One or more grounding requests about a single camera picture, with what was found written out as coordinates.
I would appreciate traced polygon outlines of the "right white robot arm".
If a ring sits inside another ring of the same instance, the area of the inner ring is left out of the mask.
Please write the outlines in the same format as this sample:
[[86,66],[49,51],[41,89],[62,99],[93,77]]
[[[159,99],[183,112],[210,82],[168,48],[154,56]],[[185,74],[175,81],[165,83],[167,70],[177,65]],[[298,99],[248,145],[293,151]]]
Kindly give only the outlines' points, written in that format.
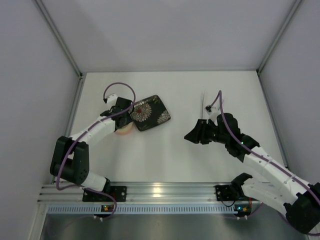
[[309,235],[320,223],[320,184],[311,184],[279,165],[256,140],[241,132],[232,114],[219,114],[216,121],[198,119],[184,139],[194,144],[223,144],[231,156],[256,172],[242,173],[231,181],[236,199],[260,201],[302,234]]

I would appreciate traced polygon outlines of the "white round bowl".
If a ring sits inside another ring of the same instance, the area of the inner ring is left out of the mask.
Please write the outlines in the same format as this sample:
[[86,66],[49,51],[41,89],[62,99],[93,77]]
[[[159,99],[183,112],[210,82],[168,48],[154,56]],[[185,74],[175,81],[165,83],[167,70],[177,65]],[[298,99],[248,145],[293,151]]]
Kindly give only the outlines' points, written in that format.
[[127,135],[128,133],[131,132],[132,128],[133,128],[133,123],[131,122],[131,123],[129,123],[128,125],[126,125],[126,126],[124,126],[124,127],[122,127],[122,128],[117,129],[117,130],[115,131],[115,134],[121,135],[121,136]]

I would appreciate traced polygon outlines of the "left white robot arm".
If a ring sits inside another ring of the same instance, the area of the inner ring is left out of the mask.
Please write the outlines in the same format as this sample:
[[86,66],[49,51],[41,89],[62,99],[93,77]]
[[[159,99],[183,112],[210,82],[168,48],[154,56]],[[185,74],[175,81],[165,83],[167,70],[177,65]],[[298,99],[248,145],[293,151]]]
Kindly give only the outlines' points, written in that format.
[[57,179],[68,181],[74,186],[109,194],[110,180],[90,170],[90,148],[133,122],[130,115],[133,102],[115,94],[104,101],[108,109],[90,126],[72,136],[58,138],[49,172]]

